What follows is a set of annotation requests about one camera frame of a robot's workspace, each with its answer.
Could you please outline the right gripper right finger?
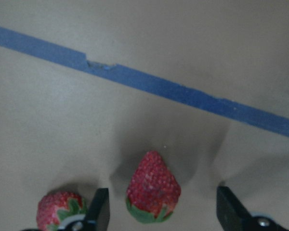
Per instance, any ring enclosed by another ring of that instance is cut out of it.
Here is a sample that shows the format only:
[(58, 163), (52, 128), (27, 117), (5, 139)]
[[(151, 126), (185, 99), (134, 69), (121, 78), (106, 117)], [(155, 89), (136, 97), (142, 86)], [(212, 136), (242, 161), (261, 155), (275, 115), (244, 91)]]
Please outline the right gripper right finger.
[(217, 187), (216, 215), (224, 231), (286, 230), (268, 216), (251, 214), (231, 189), (226, 186)]

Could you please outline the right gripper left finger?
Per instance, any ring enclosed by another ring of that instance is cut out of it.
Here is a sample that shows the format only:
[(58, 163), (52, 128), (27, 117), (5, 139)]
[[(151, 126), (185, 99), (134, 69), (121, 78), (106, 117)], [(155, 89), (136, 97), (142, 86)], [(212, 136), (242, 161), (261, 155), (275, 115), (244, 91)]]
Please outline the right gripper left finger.
[(64, 219), (58, 231), (106, 231), (110, 220), (109, 190), (96, 190), (90, 205), (87, 205), (86, 214), (73, 215)]

